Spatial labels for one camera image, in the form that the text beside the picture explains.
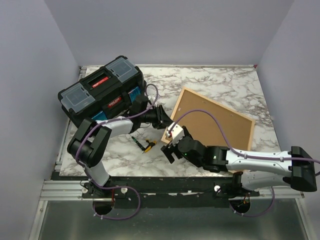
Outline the green black screwdriver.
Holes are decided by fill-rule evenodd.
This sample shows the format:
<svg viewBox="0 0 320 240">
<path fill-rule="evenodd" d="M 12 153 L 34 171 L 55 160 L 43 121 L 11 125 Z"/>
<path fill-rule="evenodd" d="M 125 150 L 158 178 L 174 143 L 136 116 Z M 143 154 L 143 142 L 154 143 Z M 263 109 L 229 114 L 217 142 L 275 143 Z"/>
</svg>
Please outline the green black screwdriver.
<svg viewBox="0 0 320 240">
<path fill-rule="evenodd" d="M 146 150 L 145 147 L 135 137 L 131 136 L 131 138 L 143 152 Z"/>
</svg>

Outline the wooden picture frame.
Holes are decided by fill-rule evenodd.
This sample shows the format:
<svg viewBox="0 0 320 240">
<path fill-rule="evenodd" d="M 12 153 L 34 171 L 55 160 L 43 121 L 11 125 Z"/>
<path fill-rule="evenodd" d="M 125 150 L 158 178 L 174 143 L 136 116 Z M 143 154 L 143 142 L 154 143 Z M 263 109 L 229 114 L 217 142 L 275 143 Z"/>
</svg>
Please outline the wooden picture frame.
<svg viewBox="0 0 320 240">
<path fill-rule="evenodd" d="M 182 88 L 170 118 L 176 121 L 183 114 L 195 109 L 205 110 L 217 119 L 233 148 L 251 150 L 255 128 L 253 118 L 186 87 Z M 178 124 L 185 126 L 193 139 L 205 146 L 226 147 L 218 125 L 207 113 L 189 113 Z"/>
</svg>

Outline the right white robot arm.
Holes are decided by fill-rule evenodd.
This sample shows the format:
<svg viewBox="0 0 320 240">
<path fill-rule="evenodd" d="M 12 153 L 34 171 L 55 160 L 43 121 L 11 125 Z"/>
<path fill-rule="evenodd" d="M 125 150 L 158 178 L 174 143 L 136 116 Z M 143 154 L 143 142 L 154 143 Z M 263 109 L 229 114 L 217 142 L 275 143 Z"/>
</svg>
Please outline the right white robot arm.
<svg viewBox="0 0 320 240">
<path fill-rule="evenodd" d="M 299 146 L 289 151 L 256 152 L 225 146 L 205 146 L 193 139 L 185 126 L 172 124 L 167 133 L 172 140 L 161 147 L 170 163 L 185 158 L 212 173 L 233 171 L 230 191 L 241 196 L 260 188 L 289 186 L 300 192 L 316 192 L 314 159 Z"/>
</svg>

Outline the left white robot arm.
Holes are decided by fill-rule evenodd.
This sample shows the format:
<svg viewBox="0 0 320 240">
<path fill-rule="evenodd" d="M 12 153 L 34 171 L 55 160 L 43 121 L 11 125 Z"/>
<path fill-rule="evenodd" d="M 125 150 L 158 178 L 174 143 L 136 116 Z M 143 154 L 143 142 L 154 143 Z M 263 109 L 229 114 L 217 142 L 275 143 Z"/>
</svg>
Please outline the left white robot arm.
<svg viewBox="0 0 320 240">
<path fill-rule="evenodd" d="M 140 94 L 118 117 L 100 122 L 86 118 L 69 142 L 67 152 L 83 168 L 94 186 L 93 191 L 99 197 L 107 197 L 111 191 L 108 183 L 110 175 L 102 163 L 109 139 L 131 134 L 142 123 L 150 123 L 157 130 L 165 129 L 173 123 L 162 105 L 155 106 L 155 102 L 148 105 L 149 102 L 147 96 Z"/>
</svg>

